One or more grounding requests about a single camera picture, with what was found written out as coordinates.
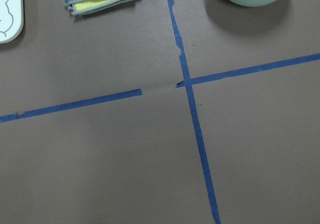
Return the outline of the cream serving tray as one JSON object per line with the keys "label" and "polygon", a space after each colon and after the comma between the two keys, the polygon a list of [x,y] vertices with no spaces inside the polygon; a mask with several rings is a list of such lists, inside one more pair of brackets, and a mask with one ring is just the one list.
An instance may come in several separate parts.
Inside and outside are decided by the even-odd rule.
{"label": "cream serving tray", "polygon": [[17,38],[24,27],[24,0],[0,0],[0,43]]}

